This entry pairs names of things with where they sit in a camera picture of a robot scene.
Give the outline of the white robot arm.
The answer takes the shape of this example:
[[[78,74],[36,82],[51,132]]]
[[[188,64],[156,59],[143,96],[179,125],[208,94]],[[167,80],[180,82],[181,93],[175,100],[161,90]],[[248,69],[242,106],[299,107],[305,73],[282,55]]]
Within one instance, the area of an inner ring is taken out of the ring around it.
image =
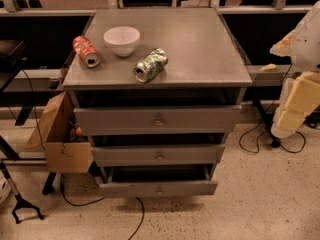
[[[302,71],[297,78],[284,80],[273,117],[271,133],[287,138],[320,106],[320,1],[293,31],[272,46],[270,53],[289,56],[291,64]]]

